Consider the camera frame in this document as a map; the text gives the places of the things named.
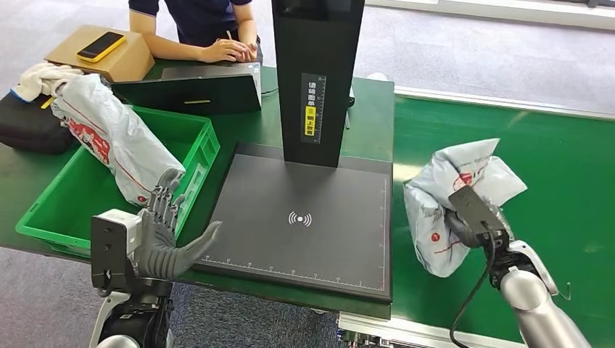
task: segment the laptop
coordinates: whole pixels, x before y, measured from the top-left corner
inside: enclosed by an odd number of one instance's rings
[[[172,67],[159,80],[112,84],[132,105],[190,115],[255,112],[261,107],[260,64]]]

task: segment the white towel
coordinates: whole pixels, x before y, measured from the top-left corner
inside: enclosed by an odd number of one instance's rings
[[[79,75],[83,75],[83,71],[68,65],[38,63],[21,75],[19,84],[11,92],[29,103],[39,94],[57,96],[57,89],[61,85]]]

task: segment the yellow phone case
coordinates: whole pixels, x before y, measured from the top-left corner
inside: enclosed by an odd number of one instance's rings
[[[97,55],[94,58],[88,58],[88,57],[84,57],[84,56],[80,56],[79,53],[77,53],[77,57],[81,60],[85,60],[86,62],[90,62],[90,63],[96,63],[98,62],[100,59],[105,58],[105,56],[107,56],[109,53],[111,53],[111,51],[113,51],[114,49],[116,49],[119,45],[123,44],[124,41],[126,41],[126,37],[122,36],[119,40],[117,40],[116,42],[114,42],[111,46],[107,47],[107,49],[105,49],[104,51],[100,52],[99,55]]]

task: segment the person's hand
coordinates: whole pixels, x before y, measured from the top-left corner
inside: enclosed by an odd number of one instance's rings
[[[198,60],[205,63],[215,63],[222,60],[237,62],[243,59],[249,51],[248,45],[225,38],[217,40],[212,46],[204,47]]]
[[[243,57],[239,60],[241,63],[256,62],[257,48],[256,43],[246,43],[247,50],[244,52]]]
[[[169,169],[158,181],[147,208],[141,215],[141,245],[135,250],[139,276],[173,280],[188,270],[214,242],[222,222],[211,223],[201,236],[177,248],[175,227],[179,207],[186,199],[182,194],[175,203],[173,192],[179,186],[179,172]]]

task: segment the person's arm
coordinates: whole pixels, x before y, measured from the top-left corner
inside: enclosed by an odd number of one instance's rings
[[[221,60],[235,62],[243,57],[245,46],[232,40],[219,40],[209,47],[186,45],[156,35],[156,17],[131,11],[131,31],[142,34],[147,47],[156,58],[173,60],[199,60],[213,63]]]
[[[235,21],[237,22],[237,33],[239,35],[239,41],[246,44],[249,50],[249,60],[251,62],[256,61],[256,22],[252,15],[252,8],[250,2],[245,0],[235,0],[231,2],[233,4],[233,12],[235,12]]]

